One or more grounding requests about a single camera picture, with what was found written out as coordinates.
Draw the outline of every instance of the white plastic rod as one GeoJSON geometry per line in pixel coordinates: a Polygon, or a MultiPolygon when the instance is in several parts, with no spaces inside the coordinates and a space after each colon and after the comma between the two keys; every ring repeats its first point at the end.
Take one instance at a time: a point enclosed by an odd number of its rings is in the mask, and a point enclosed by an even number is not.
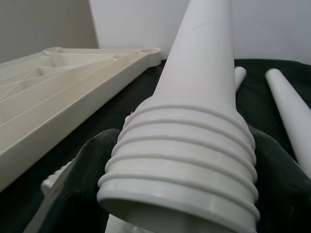
{"type": "Polygon", "coordinates": [[[311,110],[281,71],[271,69],[266,78],[297,161],[311,178],[311,110]]]}
{"type": "Polygon", "coordinates": [[[246,77],[246,69],[244,69],[243,67],[235,67],[234,78],[235,78],[235,91],[236,92],[240,88],[245,77],[246,77]]]}
{"type": "Polygon", "coordinates": [[[235,106],[231,15],[230,0],[190,1],[154,95],[205,95],[235,106]]]}
{"type": "Polygon", "coordinates": [[[191,0],[156,90],[99,181],[112,215],[159,233],[254,233],[255,141],[235,105],[231,1],[191,0]]]}

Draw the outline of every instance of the white background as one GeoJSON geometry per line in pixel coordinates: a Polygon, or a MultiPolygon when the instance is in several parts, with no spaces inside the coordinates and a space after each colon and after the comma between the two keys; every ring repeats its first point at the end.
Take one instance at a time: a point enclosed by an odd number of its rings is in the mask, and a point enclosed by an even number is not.
{"type": "MultiPolygon", "coordinates": [[[[90,0],[101,48],[163,49],[167,57],[189,0],[90,0]]],[[[233,0],[236,58],[311,64],[311,0],[233,0]]]]}
{"type": "Polygon", "coordinates": [[[0,0],[0,63],[50,47],[97,47],[87,0],[0,0]]]}

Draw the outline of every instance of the white plastic tube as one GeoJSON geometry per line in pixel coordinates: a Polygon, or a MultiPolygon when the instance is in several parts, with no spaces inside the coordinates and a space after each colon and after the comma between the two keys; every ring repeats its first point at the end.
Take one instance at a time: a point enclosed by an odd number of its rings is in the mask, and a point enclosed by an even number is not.
{"type": "Polygon", "coordinates": [[[235,106],[230,0],[189,3],[155,95],[213,97],[235,106]]]}
{"type": "Polygon", "coordinates": [[[255,142],[235,106],[231,1],[191,0],[152,97],[98,181],[111,214],[168,233],[254,233],[255,142]]]}
{"type": "Polygon", "coordinates": [[[271,69],[266,78],[297,161],[311,178],[311,110],[281,71],[271,69]]]}
{"type": "Polygon", "coordinates": [[[237,92],[243,80],[246,77],[246,69],[244,69],[243,67],[235,67],[234,77],[235,77],[235,91],[237,92]]]}

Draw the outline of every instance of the white plastic part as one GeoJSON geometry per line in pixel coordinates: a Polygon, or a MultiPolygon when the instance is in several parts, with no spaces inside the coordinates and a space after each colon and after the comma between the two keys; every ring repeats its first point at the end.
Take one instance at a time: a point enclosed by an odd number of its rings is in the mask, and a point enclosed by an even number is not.
{"type": "Polygon", "coordinates": [[[246,77],[246,69],[243,67],[235,67],[234,69],[234,77],[235,77],[235,91],[238,91],[241,86],[243,80],[246,77]]]}
{"type": "MultiPolygon", "coordinates": [[[[246,75],[246,70],[244,68],[242,68],[242,67],[236,67],[235,68],[236,90],[238,90],[238,88],[240,86],[239,83],[241,84],[241,80],[243,80],[243,77],[245,77],[245,75],[246,75]]],[[[214,163],[218,164],[219,166],[227,165],[228,167],[226,169],[224,169],[223,172],[226,173],[227,170],[232,170],[232,173],[231,174],[229,173],[230,176],[236,176],[236,179],[238,179],[238,180],[240,179],[240,181],[242,183],[245,182],[246,186],[247,185],[252,186],[252,183],[249,182],[244,177],[247,176],[251,180],[256,180],[256,177],[252,177],[252,176],[256,176],[256,172],[254,170],[252,170],[253,173],[250,173],[243,166],[241,166],[239,163],[237,163],[235,160],[229,159],[229,161],[226,162],[226,160],[228,160],[227,157],[223,157],[223,161],[222,161],[221,159],[219,159],[219,156],[222,156],[222,154],[219,154],[218,158],[211,158],[210,159],[211,162],[212,163],[214,162],[214,163]]],[[[44,196],[47,196],[48,192],[50,191],[50,189],[52,188],[52,186],[54,185],[54,183],[56,182],[56,180],[58,179],[60,174],[68,167],[68,165],[71,162],[72,161],[70,161],[66,165],[62,166],[59,170],[57,170],[52,175],[48,176],[47,179],[45,179],[42,182],[41,191],[42,191],[42,194],[44,196]]],[[[118,217],[115,217],[113,215],[109,215],[109,219],[107,222],[105,233],[151,233],[151,231],[137,227],[137,226],[135,226],[131,223],[128,223],[128,222],[126,222],[126,221],[124,221],[118,217]]]]}
{"type": "Polygon", "coordinates": [[[154,232],[254,233],[254,148],[235,106],[231,1],[191,0],[154,95],[125,120],[98,202],[154,232]]]}
{"type": "Polygon", "coordinates": [[[0,191],[159,65],[159,52],[51,48],[0,64],[0,191]]]}
{"type": "Polygon", "coordinates": [[[281,71],[271,69],[266,78],[297,161],[311,178],[311,110],[281,71]]]}
{"type": "Polygon", "coordinates": [[[44,196],[47,196],[47,194],[49,193],[50,189],[53,187],[53,185],[55,184],[56,180],[58,179],[58,177],[62,174],[62,172],[69,166],[69,164],[71,164],[72,161],[66,163],[66,165],[62,166],[59,170],[57,170],[56,172],[54,172],[52,175],[48,176],[46,180],[44,180],[41,183],[41,192],[44,196]]]}

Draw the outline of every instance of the black fabric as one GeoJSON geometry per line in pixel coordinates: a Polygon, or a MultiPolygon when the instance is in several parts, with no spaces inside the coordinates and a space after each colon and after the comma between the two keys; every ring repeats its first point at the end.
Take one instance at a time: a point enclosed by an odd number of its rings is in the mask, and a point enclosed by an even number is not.
{"type": "MultiPolygon", "coordinates": [[[[144,72],[0,193],[0,232],[25,229],[43,200],[39,188],[42,180],[70,161],[99,132],[121,129],[124,118],[152,95],[163,65],[144,72]]],[[[237,60],[236,65],[248,72],[237,92],[238,111],[249,125],[275,139],[252,129],[258,160],[258,232],[311,232],[310,180],[291,159],[294,152],[264,77],[268,69],[280,69],[311,106],[311,67],[274,60],[237,60]]]]}
{"type": "Polygon", "coordinates": [[[25,233],[105,231],[109,213],[96,201],[97,181],[120,130],[106,130],[88,140],[44,198],[25,233]]]}

